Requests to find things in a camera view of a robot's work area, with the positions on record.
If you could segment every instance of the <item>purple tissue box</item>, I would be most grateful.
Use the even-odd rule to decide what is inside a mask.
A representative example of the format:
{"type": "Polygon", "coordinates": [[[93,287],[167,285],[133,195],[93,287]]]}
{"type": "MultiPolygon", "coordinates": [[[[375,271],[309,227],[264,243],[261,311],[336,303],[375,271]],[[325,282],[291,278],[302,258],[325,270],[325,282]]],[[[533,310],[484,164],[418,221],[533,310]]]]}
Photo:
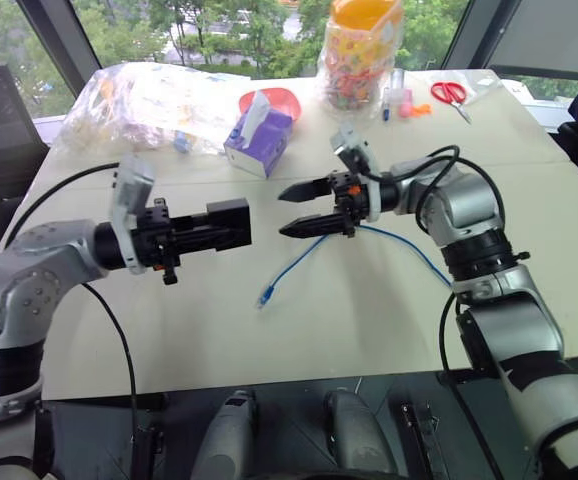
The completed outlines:
{"type": "Polygon", "coordinates": [[[229,162],[235,167],[268,178],[287,148],[293,121],[289,115],[272,108],[253,134],[249,147],[243,148],[244,138],[240,136],[240,132],[248,112],[247,110],[240,117],[231,131],[224,144],[225,152],[229,162]]]}

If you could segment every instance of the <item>table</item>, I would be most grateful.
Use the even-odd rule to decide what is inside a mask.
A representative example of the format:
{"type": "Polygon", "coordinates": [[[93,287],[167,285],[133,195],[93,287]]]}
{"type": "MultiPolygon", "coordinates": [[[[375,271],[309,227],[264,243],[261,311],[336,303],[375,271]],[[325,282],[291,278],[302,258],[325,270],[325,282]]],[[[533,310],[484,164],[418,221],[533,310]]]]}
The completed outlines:
{"type": "MultiPolygon", "coordinates": [[[[425,75],[408,75],[407,83],[416,104],[433,105],[432,116],[386,124],[376,119],[359,123],[358,130],[383,169],[454,143],[487,169],[505,200],[507,235],[516,251],[532,253],[529,268],[562,328],[566,354],[578,356],[577,168],[504,88],[467,107],[470,126],[432,100],[425,75]]],[[[267,86],[291,89],[303,107],[271,179],[234,169],[222,157],[182,157],[171,147],[141,155],[156,167],[152,196],[165,197],[174,216],[247,197],[254,244],[183,257],[180,281],[172,287],[156,272],[117,271],[94,282],[126,332],[139,393],[440,369],[437,330],[449,291],[415,254],[382,236],[329,238],[282,280],[263,310],[255,308],[261,291],[311,242],[280,236],[277,229],[332,208],[332,198],[296,205],[276,201],[277,195],[296,181],[341,168],[328,140],[337,121],[319,105],[314,80],[252,82],[243,93],[267,86]]],[[[52,149],[14,221],[65,176],[117,160],[52,149]]],[[[27,226],[107,220],[111,182],[111,172],[79,180],[27,226]]],[[[408,237],[446,272],[440,251],[413,216],[383,214],[376,226],[408,237]]],[[[466,367],[455,322],[448,323],[450,364],[466,367]]],[[[73,289],[59,306],[45,351],[47,399],[129,392],[120,341],[84,289],[73,289]]]]}

